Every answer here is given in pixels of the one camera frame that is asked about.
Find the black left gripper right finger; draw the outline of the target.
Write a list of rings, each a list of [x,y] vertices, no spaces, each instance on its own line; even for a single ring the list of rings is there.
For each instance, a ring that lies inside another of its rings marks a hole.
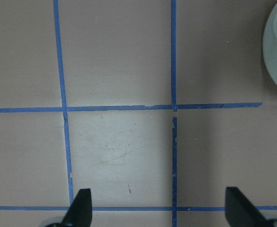
[[[270,221],[237,187],[225,189],[225,218],[231,227],[269,227]]]

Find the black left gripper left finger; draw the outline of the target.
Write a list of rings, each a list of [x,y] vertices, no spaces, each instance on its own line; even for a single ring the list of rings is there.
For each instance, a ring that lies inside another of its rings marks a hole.
[[[92,223],[92,198],[90,189],[80,189],[62,219],[61,227],[90,227]]]

